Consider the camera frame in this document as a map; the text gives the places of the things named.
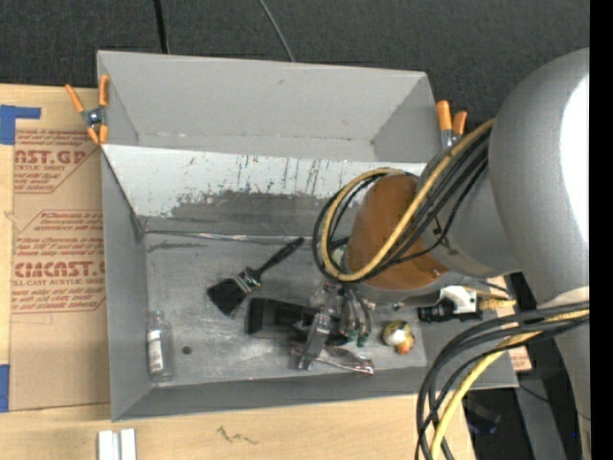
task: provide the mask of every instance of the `small glass bottle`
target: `small glass bottle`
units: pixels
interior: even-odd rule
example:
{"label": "small glass bottle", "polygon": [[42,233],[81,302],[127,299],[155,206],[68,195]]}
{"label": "small glass bottle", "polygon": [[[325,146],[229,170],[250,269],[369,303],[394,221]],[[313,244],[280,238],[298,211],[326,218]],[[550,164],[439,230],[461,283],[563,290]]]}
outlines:
{"label": "small glass bottle", "polygon": [[147,324],[147,357],[151,381],[170,381],[174,376],[172,326],[161,310],[149,315]]}

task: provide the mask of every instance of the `black brush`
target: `black brush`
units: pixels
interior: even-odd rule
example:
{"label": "black brush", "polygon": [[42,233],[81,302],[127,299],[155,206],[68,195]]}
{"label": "black brush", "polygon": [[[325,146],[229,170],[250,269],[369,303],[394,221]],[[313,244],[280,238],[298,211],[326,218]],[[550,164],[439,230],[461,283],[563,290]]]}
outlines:
{"label": "black brush", "polygon": [[254,288],[261,285],[261,274],[289,257],[305,241],[300,237],[272,256],[260,269],[246,267],[239,275],[207,289],[209,298],[226,315],[230,315]]}

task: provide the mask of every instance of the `dark floor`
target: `dark floor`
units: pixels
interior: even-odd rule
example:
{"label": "dark floor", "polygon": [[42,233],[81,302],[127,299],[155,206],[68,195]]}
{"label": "dark floor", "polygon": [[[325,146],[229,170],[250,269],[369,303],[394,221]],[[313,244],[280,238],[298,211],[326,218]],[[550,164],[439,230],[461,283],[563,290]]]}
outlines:
{"label": "dark floor", "polygon": [[[535,68],[590,45],[590,0],[265,2],[298,61],[425,71],[470,125]],[[162,3],[173,54],[287,59],[258,0]],[[151,0],[0,0],[1,82],[93,85],[99,49],[159,52]],[[484,460],[511,458],[509,444],[531,458],[510,393],[483,396],[505,417],[477,438]]]}

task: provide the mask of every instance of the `metal tool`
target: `metal tool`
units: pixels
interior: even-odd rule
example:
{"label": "metal tool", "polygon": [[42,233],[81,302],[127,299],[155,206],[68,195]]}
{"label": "metal tool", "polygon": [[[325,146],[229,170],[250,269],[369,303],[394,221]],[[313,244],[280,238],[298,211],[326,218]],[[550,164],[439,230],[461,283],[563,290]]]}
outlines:
{"label": "metal tool", "polygon": [[[299,356],[301,359],[304,359],[305,350],[306,346],[302,343],[292,344],[291,353],[294,356]],[[343,370],[364,373],[366,375],[373,375],[375,373],[375,364],[370,359],[352,353],[347,349],[330,346],[328,344],[325,344],[321,348],[319,355],[312,360],[326,363],[336,368],[342,368]]]}

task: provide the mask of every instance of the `black cable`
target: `black cable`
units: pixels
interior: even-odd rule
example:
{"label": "black cable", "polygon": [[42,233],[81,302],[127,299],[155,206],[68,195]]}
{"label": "black cable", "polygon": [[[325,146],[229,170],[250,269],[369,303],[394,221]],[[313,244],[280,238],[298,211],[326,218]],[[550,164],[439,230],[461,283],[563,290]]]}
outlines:
{"label": "black cable", "polygon": [[522,311],[520,313],[507,315],[505,317],[494,318],[472,326],[471,328],[466,329],[462,333],[459,333],[443,347],[439,354],[445,353],[452,347],[457,346],[463,341],[466,341],[469,337],[484,333],[485,331],[488,331],[489,329],[493,329],[495,327],[501,327],[509,324],[521,324],[524,322],[529,322],[531,320],[546,319],[549,317],[560,315],[562,313],[586,311],[588,309],[589,302],[579,302],[559,307],[549,307],[547,309]]}
{"label": "black cable", "polygon": [[[387,269],[388,267],[391,267],[392,265],[401,264],[401,262],[406,262],[412,259],[416,259],[417,257],[427,254],[428,252],[430,252],[431,250],[435,248],[436,245],[430,247],[426,251],[421,252],[419,255],[407,256],[408,259],[404,259],[401,262],[399,261],[400,256],[406,253],[411,248],[411,246],[418,240],[421,234],[423,234],[423,232],[427,229],[429,224],[432,222],[432,220],[436,217],[436,215],[444,207],[445,203],[455,194],[455,192],[459,189],[459,187],[464,183],[464,181],[467,179],[470,172],[472,172],[473,169],[475,169],[479,165],[480,163],[479,159],[487,158],[487,151],[486,150],[482,151],[475,159],[473,159],[473,161],[468,165],[468,167],[465,167],[465,170],[461,174],[455,177],[455,173],[461,167],[465,165],[465,162],[467,161],[467,159],[470,156],[472,156],[472,154],[478,148],[480,148],[482,144],[486,142],[488,138],[489,138],[489,133],[481,136],[480,138],[475,140],[475,142],[472,145],[467,147],[465,150],[463,150],[459,154],[458,158],[456,159],[456,162],[454,162],[454,164],[451,167],[449,167],[449,170],[445,173],[445,176],[443,177],[443,179],[434,188],[434,190],[429,195],[429,197],[421,204],[420,208],[418,209],[415,216],[413,217],[411,224],[407,226],[404,233],[398,238],[397,243],[396,243],[396,246],[398,247],[398,249],[394,252],[390,251],[390,253],[387,254],[383,258],[383,260],[379,263],[379,269],[374,269],[375,272],[370,273],[369,275],[365,276],[364,279],[372,278],[376,276],[376,274],[379,274],[380,272]],[[447,184],[452,179],[454,180],[453,185],[446,191],[446,193],[444,193],[443,198],[440,199],[440,196],[442,195],[444,188],[447,186]],[[474,185],[474,182],[476,182],[476,179],[475,181],[472,181],[470,183],[471,187],[472,185]],[[461,196],[461,199],[465,198],[468,191],[469,191],[469,188],[465,190],[465,194]],[[432,208],[432,210],[430,210],[430,208],[435,203],[435,201],[438,201],[438,203],[436,204],[434,208]]]}
{"label": "black cable", "polygon": [[[446,233],[448,232],[448,230],[450,228],[450,223],[449,222],[447,223],[446,230],[443,232],[443,234],[439,237],[439,239],[437,240],[437,242],[433,246],[429,247],[428,249],[426,249],[426,250],[424,250],[424,251],[422,251],[422,252],[420,252],[418,254],[413,254],[411,256],[408,256],[407,258],[403,258],[403,259],[399,258],[399,255],[405,253],[410,248],[410,246],[415,243],[415,241],[419,238],[419,236],[423,233],[423,231],[426,230],[427,226],[432,221],[432,219],[434,219],[434,217],[443,208],[444,204],[455,194],[455,191],[457,189],[459,189],[459,187],[465,182],[465,180],[467,179],[467,177],[469,176],[471,171],[473,169],[475,169],[477,167],[477,165],[479,165],[480,161],[483,161],[482,158],[483,159],[487,159],[487,150],[484,149],[484,151],[482,151],[481,154],[478,155],[476,159],[473,159],[473,161],[470,163],[470,165],[467,168],[465,168],[465,170],[458,177],[454,177],[453,174],[455,174],[455,172],[457,170],[459,170],[461,167],[464,166],[465,161],[478,148],[480,148],[482,146],[482,144],[484,142],[486,142],[486,140],[488,138],[489,138],[489,132],[484,134],[480,138],[476,139],[473,142],[473,144],[468,146],[465,150],[463,150],[458,155],[458,158],[456,159],[454,164],[449,167],[449,171],[445,174],[445,176],[442,178],[442,180],[439,182],[439,184],[435,187],[435,189],[430,194],[430,196],[422,203],[421,207],[416,212],[412,223],[409,224],[409,226],[406,228],[405,232],[398,238],[398,241],[396,243],[396,246],[398,246],[398,249],[395,250],[395,251],[390,251],[388,254],[386,254],[385,257],[379,262],[379,265],[377,267],[375,267],[368,274],[364,275],[362,278],[353,281],[354,284],[357,284],[357,283],[360,283],[360,282],[365,281],[367,279],[373,278],[375,275],[379,274],[380,272],[382,272],[383,270],[387,269],[388,267],[390,267],[392,265],[401,264],[403,262],[410,261],[411,259],[415,259],[415,258],[417,258],[419,256],[427,254],[429,251],[433,250],[437,245],[439,245],[440,243],[443,242],[444,236],[446,235]],[[479,170],[479,174],[474,176],[473,179],[471,179],[471,181],[469,181],[468,187],[464,190],[463,194],[460,196],[459,201],[456,202],[454,209],[452,209],[452,216],[450,216],[449,220],[452,221],[453,218],[455,218],[455,214],[458,211],[460,203],[467,196],[470,188],[474,185],[474,183],[476,182],[478,176],[481,174],[481,172],[483,171],[484,168],[485,167],[480,169]],[[452,187],[449,188],[449,190],[447,190],[446,193],[444,193],[443,199],[439,200],[439,197],[440,197],[441,193],[443,192],[444,188],[446,187],[446,185],[452,179],[454,180],[454,183],[453,183]],[[366,187],[365,184],[361,183],[361,184],[358,185],[357,189],[358,190],[362,190],[362,189],[364,189],[364,187]],[[314,234],[313,234],[313,247],[314,247],[313,254],[315,256],[315,261],[318,264],[318,267],[320,268],[320,270],[328,278],[332,279],[336,283],[343,284],[344,282],[342,282],[340,279],[332,276],[331,274],[329,274],[326,271],[324,265],[321,263],[321,259],[319,258],[319,251],[316,250],[317,240],[318,240],[318,237],[319,237],[319,228],[321,226],[323,218],[324,218],[326,212],[328,211],[330,205],[339,196],[339,194],[340,194],[340,191],[338,193],[336,193],[336,195],[334,195],[334,197],[324,206],[324,208],[322,209],[322,211],[320,213],[320,216],[317,219],[317,222],[316,222],[316,225],[315,225]],[[355,193],[352,193],[350,198],[349,198],[349,200],[351,200],[354,195],[355,195]],[[343,213],[345,212],[345,210],[349,206],[349,200],[344,200],[345,204],[342,205],[342,207],[341,207],[340,215],[334,214],[334,218],[336,220],[336,222],[334,224],[334,229],[338,226],[339,220],[342,218]],[[427,210],[436,201],[439,201],[438,204],[434,207],[434,209],[432,209],[426,215]],[[417,229],[414,229],[413,227],[415,225],[419,224],[421,222],[420,219],[423,218],[424,216],[426,216],[426,221],[424,223],[422,223],[421,226],[419,226]],[[325,244],[327,246],[326,249],[328,250],[328,252],[329,252],[329,245],[331,244],[331,242],[330,242],[331,241],[331,234],[332,234],[332,232],[330,232],[329,238],[328,238],[327,241],[321,241],[321,243],[323,243],[323,244]],[[339,270],[339,271],[342,270],[342,268],[339,266],[339,264],[337,264],[335,261],[332,261],[332,264],[333,264],[333,266],[337,270]]]}
{"label": "black cable", "polygon": [[[441,389],[441,393],[439,394],[439,396],[437,397],[437,399],[435,400],[427,418],[424,420],[422,417],[418,418],[418,432],[419,432],[419,439],[418,439],[418,444],[419,446],[424,445],[424,441],[425,440],[425,431],[426,429],[430,426],[431,423],[433,423],[435,421],[435,417],[438,414],[438,410],[440,409],[441,405],[444,402],[444,399],[446,397],[446,395],[448,394],[448,392],[451,390],[451,387],[453,386],[453,383],[459,378],[459,376],[464,372],[464,370],[470,366],[471,364],[483,359],[486,356],[492,355],[494,353],[498,353],[500,351],[508,351],[511,349],[515,349],[515,348],[519,348],[531,343],[534,343],[536,341],[539,340],[544,340],[544,339],[550,339],[558,334],[562,334],[562,333],[566,333],[568,331],[573,330],[574,328],[583,325],[585,323],[587,323],[587,321],[589,320],[588,316],[585,317],[580,317],[579,319],[576,319],[576,321],[571,321],[570,323],[566,322],[558,322],[558,324],[562,324],[559,325],[556,329],[553,329],[551,331],[545,331],[539,335],[536,335],[532,338],[530,338],[527,341],[523,341],[523,342],[518,342],[518,343],[514,343],[508,346],[504,346],[501,348],[494,348],[491,349],[487,352],[481,353],[480,355],[466,361],[462,366],[460,366],[455,372],[454,374],[449,378],[449,380],[446,382],[446,384],[444,385],[444,387]],[[419,446],[416,450],[416,459],[419,458]],[[430,452],[429,452],[429,447],[427,445],[427,440],[425,441],[425,447],[427,448],[427,452],[424,451],[424,456],[426,457],[426,459],[431,458]]]}
{"label": "black cable", "polygon": [[[529,321],[535,321],[536,319],[542,319],[542,318],[547,318],[550,316],[554,316],[554,315],[559,315],[562,313],[567,313],[567,312],[572,312],[572,311],[582,311],[582,310],[587,310],[589,309],[589,303],[588,302],[582,302],[582,303],[578,303],[578,304],[572,304],[572,305],[565,305],[565,306],[561,306],[561,307],[557,307],[557,308],[550,308],[550,309],[544,309],[544,310],[532,310],[532,311],[526,311],[523,314],[519,314],[519,315],[509,315],[507,317],[501,317],[498,319],[493,319],[491,321],[488,322],[484,322],[482,324],[479,324],[477,326],[474,326],[466,331],[464,331],[463,333],[459,334],[458,336],[456,336],[454,339],[452,339],[439,353],[439,355],[437,356],[437,358],[435,359],[433,365],[431,366],[430,370],[428,370],[428,373],[424,379],[424,382],[421,386],[421,390],[420,393],[418,395],[418,404],[417,404],[417,411],[418,411],[418,418],[423,416],[423,409],[425,407],[425,394],[427,394],[426,390],[427,390],[427,385],[431,383],[431,380],[434,380],[434,385],[432,385],[430,388],[434,388],[436,386],[436,375],[439,373],[439,371],[443,368],[443,366],[454,356],[456,356],[458,353],[461,353],[467,349],[469,349],[470,347],[474,346],[474,345],[479,345],[479,344],[483,344],[484,342],[488,342],[488,338],[492,337],[491,334],[487,334],[485,336],[479,336],[477,338],[477,340],[472,339],[472,340],[467,340],[469,337],[473,337],[475,334],[480,334],[488,329],[494,328],[494,327],[498,327],[500,325],[506,325],[506,324],[510,324],[510,323],[516,323],[516,324],[525,324]],[[533,329],[534,327],[531,327],[531,324],[526,324],[527,326],[529,326],[529,329]],[[432,396],[434,397],[434,395],[436,394],[436,390],[434,390],[432,392]]]}
{"label": "black cable", "polygon": [[270,11],[270,9],[268,9],[268,6],[264,2],[264,0],[258,0],[258,1],[260,2],[261,7],[263,8],[264,12],[266,13],[266,16],[268,17],[268,20],[272,24],[272,27],[275,29],[275,32],[277,33],[277,36],[279,37],[279,40],[283,44],[283,46],[285,48],[285,52],[287,53],[287,56],[289,57],[289,60],[295,62],[296,58],[294,57],[293,53],[289,49],[289,45],[287,44],[287,41],[285,40],[284,34],[281,32],[281,28],[277,24],[277,21],[275,20],[275,17],[273,17],[272,12]]}
{"label": "black cable", "polygon": [[507,294],[510,298],[514,299],[515,295],[513,295],[508,288],[501,287],[500,285],[495,285],[494,283],[490,283],[488,280],[476,280],[480,285],[484,285],[485,287],[490,287],[494,289],[498,289],[503,293]]}
{"label": "black cable", "polygon": [[[393,265],[400,265],[402,263],[406,263],[407,261],[412,261],[413,259],[421,257],[421,256],[431,252],[436,247],[438,247],[441,243],[443,243],[445,236],[447,235],[447,233],[451,229],[451,224],[453,223],[454,218],[456,217],[456,215],[458,214],[458,211],[460,210],[460,206],[462,204],[462,201],[464,201],[464,199],[469,194],[470,190],[474,187],[475,183],[477,182],[477,180],[479,179],[481,174],[485,171],[487,166],[488,166],[488,161],[487,160],[483,161],[481,167],[475,172],[473,177],[468,181],[468,183],[466,184],[464,190],[462,191],[462,193],[460,194],[458,199],[456,199],[456,202],[454,203],[454,206],[451,209],[451,214],[449,215],[449,218],[447,219],[447,222],[445,224],[444,229],[441,231],[441,233],[437,237],[436,241],[430,247],[428,247],[426,249],[423,249],[420,252],[416,252],[414,254],[411,254],[410,256],[405,256],[403,258],[391,260],[391,261],[387,262],[386,264],[381,265],[380,267],[375,269],[373,271],[373,273],[371,275],[369,275],[368,277],[372,278],[372,277],[376,276],[377,274],[383,272],[384,270],[388,269],[389,267],[392,267]],[[432,219],[434,216],[436,216],[436,213],[432,214],[432,216],[428,217],[428,219]],[[427,225],[425,227],[423,227],[419,232],[416,231],[415,235],[407,243],[410,243],[410,244],[415,243],[415,241],[421,235],[421,233],[423,233],[425,228],[427,228]]]}
{"label": "black cable", "polygon": [[554,323],[548,323],[548,325],[546,326],[543,326],[542,324],[532,324],[532,325],[528,325],[528,327],[524,327],[521,330],[517,328],[513,328],[510,330],[501,330],[501,331],[481,335],[477,337],[476,339],[473,339],[472,341],[470,341],[470,343],[466,346],[460,345],[456,347],[455,350],[452,350],[451,352],[448,352],[447,354],[443,355],[442,359],[440,359],[441,355],[439,355],[435,363],[432,365],[432,367],[428,371],[428,375],[426,376],[421,386],[420,393],[418,395],[418,404],[417,404],[418,428],[422,426],[422,422],[420,419],[423,417],[425,397],[427,394],[430,394],[429,399],[430,399],[430,410],[432,411],[431,412],[432,422],[436,423],[438,421],[438,417],[436,415],[436,409],[435,409],[436,402],[434,400],[434,397],[436,396],[436,376],[440,373],[444,365],[450,359],[462,353],[463,351],[466,351],[467,349],[470,349],[476,345],[484,344],[491,340],[499,339],[501,336],[510,336],[510,335],[515,335],[515,334],[523,334],[525,332],[531,332],[531,331],[547,330],[552,327],[558,328],[558,327],[561,327],[562,325],[564,325],[563,322],[554,322]]}
{"label": "black cable", "polygon": [[[430,401],[430,410],[434,409],[435,397],[436,397],[436,376],[442,370],[444,365],[449,360],[451,360],[453,357],[463,353],[464,351],[475,348],[476,346],[480,346],[487,342],[491,342],[492,340],[497,340],[497,339],[509,337],[512,335],[525,334],[527,332],[548,331],[550,329],[559,327],[559,325],[560,325],[559,322],[539,322],[535,324],[524,323],[520,325],[520,327],[514,327],[512,329],[501,329],[498,331],[493,331],[491,333],[477,335],[476,337],[473,337],[467,341],[464,341],[458,344],[453,349],[447,350],[446,352],[441,352],[437,356],[434,364],[432,365],[432,367],[430,368],[428,372],[428,375],[426,376],[426,379],[421,385],[421,387],[423,387],[423,390],[426,390],[426,387],[425,387],[426,384],[429,384],[429,387],[427,387],[428,392],[420,391],[420,394],[418,395],[418,411],[420,411],[420,397],[422,393],[429,394],[428,398]],[[433,422],[436,423],[438,421],[438,417],[436,416],[436,414],[433,417],[434,417]],[[450,454],[450,450],[448,448],[443,447],[443,452],[445,451],[447,451],[447,453],[445,454],[445,457],[453,458],[453,456]]]}
{"label": "black cable", "polygon": [[543,401],[545,403],[549,403],[549,399],[547,399],[546,397],[542,397],[542,396],[538,395],[536,392],[533,392],[530,388],[526,387],[526,385],[522,385],[520,383],[519,384],[519,388],[521,388],[528,395],[533,396],[535,399],[539,399],[540,401]]}
{"label": "black cable", "polygon": [[162,1],[153,0],[153,8],[155,9],[155,21],[157,22],[157,33],[160,36],[160,45],[162,53],[169,53],[169,42],[166,36],[166,26],[164,25],[164,13],[162,12]]}

